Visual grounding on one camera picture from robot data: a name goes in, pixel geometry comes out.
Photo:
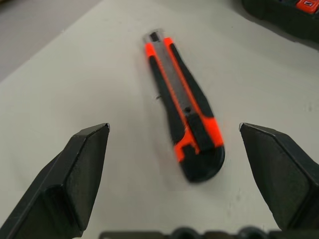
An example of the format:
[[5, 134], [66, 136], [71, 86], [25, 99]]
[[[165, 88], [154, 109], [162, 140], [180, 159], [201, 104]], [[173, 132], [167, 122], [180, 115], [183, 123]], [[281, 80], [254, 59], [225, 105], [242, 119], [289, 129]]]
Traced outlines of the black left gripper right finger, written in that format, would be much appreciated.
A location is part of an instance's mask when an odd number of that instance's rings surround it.
[[319, 164], [287, 134], [239, 126], [256, 185], [281, 230], [319, 230]]

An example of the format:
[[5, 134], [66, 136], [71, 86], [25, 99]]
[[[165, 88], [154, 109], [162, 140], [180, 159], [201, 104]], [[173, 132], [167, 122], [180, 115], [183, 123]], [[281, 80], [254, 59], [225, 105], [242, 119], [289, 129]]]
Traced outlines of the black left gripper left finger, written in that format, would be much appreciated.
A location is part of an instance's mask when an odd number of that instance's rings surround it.
[[33, 180], [0, 227], [0, 239], [82, 237], [99, 190], [109, 131], [103, 123], [74, 134]]

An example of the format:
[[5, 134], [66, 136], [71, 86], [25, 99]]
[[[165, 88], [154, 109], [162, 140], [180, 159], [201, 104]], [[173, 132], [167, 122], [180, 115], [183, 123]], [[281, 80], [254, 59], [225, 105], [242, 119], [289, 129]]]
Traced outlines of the orange and black utility knife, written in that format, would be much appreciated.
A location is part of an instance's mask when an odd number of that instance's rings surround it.
[[213, 110], [172, 38], [154, 29], [145, 35], [144, 42], [177, 161], [189, 183], [205, 182], [220, 171], [225, 159]]

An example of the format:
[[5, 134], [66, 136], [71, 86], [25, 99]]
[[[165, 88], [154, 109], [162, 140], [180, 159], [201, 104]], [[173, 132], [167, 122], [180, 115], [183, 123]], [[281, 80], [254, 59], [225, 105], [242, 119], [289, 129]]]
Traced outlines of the dark tool case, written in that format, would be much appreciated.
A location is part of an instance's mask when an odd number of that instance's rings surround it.
[[241, 0], [241, 4], [254, 18], [319, 45], [319, 0]]

